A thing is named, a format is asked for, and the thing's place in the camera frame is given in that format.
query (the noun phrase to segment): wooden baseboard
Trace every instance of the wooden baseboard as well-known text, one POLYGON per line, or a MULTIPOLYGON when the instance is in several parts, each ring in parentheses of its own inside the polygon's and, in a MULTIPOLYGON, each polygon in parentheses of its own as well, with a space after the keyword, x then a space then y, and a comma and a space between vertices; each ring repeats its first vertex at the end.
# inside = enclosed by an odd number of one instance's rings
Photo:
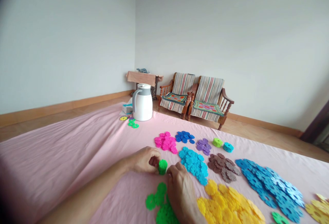
POLYGON ((27 109, 22 111, 17 111, 13 113, 1 114, 0 115, 0 127, 8 126, 28 120, 33 120, 43 116, 64 112, 74 108, 79 108, 94 103, 107 101, 115 99, 122 96, 127 96, 132 92, 132 90, 121 91, 117 93, 107 94, 103 96, 90 97, 82 100, 70 101, 60 104, 55 104, 47 107, 27 109))
POLYGON ((259 126, 259 127, 265 128, 265 129, 273 130, 275 132, 280 132, 283 134, 291 135, 291 136, 294 136, 297 138, 300 138, 303 134, 302 131, 297 130, 297 129, 293 129, 293 128, 281 126, 281 125, 276 125, 273 123, 260 121, 260 120, 248 118, 248 117, 237 115, 237 114, 228 113, 227 118, 229 118, 231 120, 236 120, 236 121, 240 121, 243 123, 251 124, 254 126, 259 126))

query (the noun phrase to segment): wooden armchair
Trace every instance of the wooden armchair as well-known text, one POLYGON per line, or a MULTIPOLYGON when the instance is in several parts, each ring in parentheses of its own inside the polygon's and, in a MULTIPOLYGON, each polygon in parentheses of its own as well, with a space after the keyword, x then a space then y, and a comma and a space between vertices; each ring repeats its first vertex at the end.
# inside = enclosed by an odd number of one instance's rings
POLYGON ((218 130, 221 130, 227 114, 234 104, 234 101, 227 97, 223 85, 223 79, 200 76, 195 98, 194 95, 191 97, 187 120, 190 121, 191 115, 193 115, 215 121, 219 123, 218 130))
POLYGON ((173 79, 168 85, 160 86, 159 109, 161 106, 183 114, 182 119, 185 119, 187 108, 191 102, 194 93, 191 89, 195 75, 185 73, 175 73, 173 79))

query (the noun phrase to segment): thermos lid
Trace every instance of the thermos lid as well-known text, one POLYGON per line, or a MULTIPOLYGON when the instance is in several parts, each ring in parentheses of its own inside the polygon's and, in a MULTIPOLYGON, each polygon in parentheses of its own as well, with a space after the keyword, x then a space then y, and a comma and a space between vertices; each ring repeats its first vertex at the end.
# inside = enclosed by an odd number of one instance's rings
POLYGON ((150 89, 151 88, 151 86, 148 84, 138 84, 137 87, 141 88, 141 89, 150 89))

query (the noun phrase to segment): white wall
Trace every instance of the white wall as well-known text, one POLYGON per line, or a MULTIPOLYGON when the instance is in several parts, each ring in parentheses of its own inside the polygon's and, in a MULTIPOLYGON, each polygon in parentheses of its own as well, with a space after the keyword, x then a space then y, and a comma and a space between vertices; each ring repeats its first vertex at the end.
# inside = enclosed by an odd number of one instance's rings
POLYGON ((0 0, 0 114, 132 89, 135 0, 0 0))
POLYGON ((136 0, 135 68, 225 79, 231 112, 305 130, 329 99, 329 0, 136 0))

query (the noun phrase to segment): small wooden table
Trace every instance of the small wooden table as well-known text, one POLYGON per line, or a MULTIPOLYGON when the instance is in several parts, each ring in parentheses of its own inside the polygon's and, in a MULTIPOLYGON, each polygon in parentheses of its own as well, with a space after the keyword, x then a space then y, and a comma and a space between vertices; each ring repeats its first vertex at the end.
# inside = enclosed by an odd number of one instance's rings
POLYGON ((126 75, 128 82, 135 82, 136 89, 139 83, 149 84, 151 86, 152 100, 157 100, 158 82, 163 80, 163 76, 129 71, 126 75))

